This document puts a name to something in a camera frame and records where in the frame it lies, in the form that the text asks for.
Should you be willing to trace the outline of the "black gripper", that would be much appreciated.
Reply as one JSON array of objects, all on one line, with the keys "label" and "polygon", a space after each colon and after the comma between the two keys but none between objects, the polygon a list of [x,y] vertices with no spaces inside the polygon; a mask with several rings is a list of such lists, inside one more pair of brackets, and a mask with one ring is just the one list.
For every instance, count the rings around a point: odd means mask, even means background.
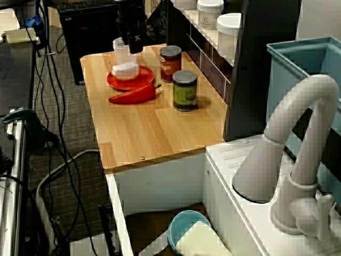
[{"label": "black gripper", "polygon": [[145,43],[145,14],[144,0],[116,1],[118,18],[116,23],[125,45],[129,45],[131,54],[140,53]]}]

